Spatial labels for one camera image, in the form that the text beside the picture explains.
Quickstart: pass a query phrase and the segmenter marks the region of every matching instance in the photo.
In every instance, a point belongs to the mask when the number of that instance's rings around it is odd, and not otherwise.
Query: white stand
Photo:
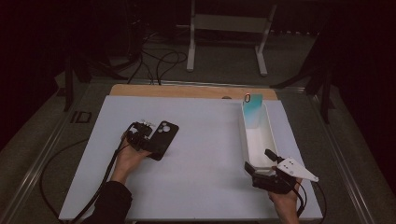
[[[218,16],[195,14],[195,0],[191,0],[191,26],[190,26],[190,47],[187,59],[187,71],[194,70],[195,60],[195,29],[204,30],[221,30],[236,32],[251,32],[262,34],[262,42],[256,46],[257,62],[259,64],[260,75],[267,76],[262,50],[270,33],[272,20],[276,11],[276,5],[273,5],[267,18],[248,18],[233,16]]]

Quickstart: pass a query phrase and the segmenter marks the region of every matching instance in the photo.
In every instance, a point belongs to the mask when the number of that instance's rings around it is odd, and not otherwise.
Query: human hand
[[[302,179],[297,178],[297,184],[294,188],[298,191]],[[287,194],[276,194],[268,191],[270,200],[274,203],[275,210],[282,223],[295,224],[299,223],[297,217],[297,194],[294,191],[290,191]]]
[[[136,151],[132,146],[128,144],[126,139],[122,142],[122,150],[117,156],[116,166],[114,168],[113,174],[110,177],[112,181],[118,181],[125,185],[128,175],[135,170],[140,162],[145,159],[151,152],[146,150]]]

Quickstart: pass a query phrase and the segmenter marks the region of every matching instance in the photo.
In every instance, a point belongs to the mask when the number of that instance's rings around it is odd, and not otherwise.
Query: sleeve
[[[132,194],[124,185],[117,181],[109,181],[102,188],[92,215],[82,223],[125,223],[131,202]]]

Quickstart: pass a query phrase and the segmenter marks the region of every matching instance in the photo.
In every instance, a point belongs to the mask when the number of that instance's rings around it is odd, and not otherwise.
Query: teal paper
[[[257,128],[260,123],[262,94],[247,94],[243,103],[246,128]]]

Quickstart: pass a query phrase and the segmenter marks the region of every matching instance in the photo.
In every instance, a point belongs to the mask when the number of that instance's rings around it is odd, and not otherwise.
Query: white table
[[[278,153],[304,164],[280,101],[266,101]],[[72,219],[96,191],[120,135],[134,121],[168,120],[179,132],[161,161],[144,160],[129,178],[131,220],[277,218],[264,190],[244,171],[239,100],[107,96],[70,187],[60,219]],[[321,218],[310,182],[303,219]]]

